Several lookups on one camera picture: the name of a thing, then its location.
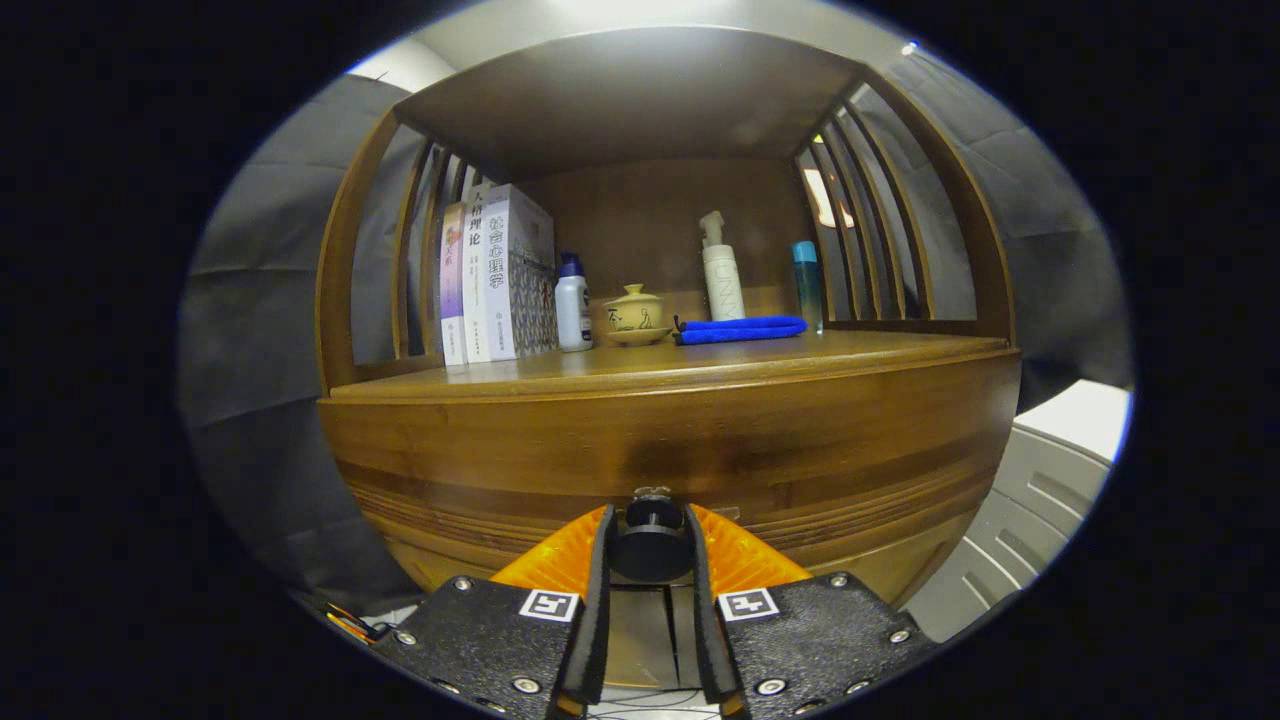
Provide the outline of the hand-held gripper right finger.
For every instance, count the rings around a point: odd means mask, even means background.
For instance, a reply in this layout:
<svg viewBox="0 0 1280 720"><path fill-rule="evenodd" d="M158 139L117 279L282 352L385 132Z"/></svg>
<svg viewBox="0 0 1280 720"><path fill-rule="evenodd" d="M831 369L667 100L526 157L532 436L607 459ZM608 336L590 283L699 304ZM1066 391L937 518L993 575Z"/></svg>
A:
<svg viewBox="0 0 1280 720"><path fill-rule="evenodd" d="M689 505L692 621L705 698L726 719L831 719L931 660L936 644L846 571L815 575Z"/></svg>

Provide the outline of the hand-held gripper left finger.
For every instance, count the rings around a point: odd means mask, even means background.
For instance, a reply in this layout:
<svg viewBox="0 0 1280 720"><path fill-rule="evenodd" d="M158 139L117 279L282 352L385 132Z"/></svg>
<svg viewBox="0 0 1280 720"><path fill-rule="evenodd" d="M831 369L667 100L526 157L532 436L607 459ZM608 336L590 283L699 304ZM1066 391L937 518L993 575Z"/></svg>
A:
<svg viewBox="0 0 1280 720"><path fill-rule="evenodd" d="M485 719L585 717L604 684L614 516L591 510L488 579L452 577L372 652Z"/></svg>

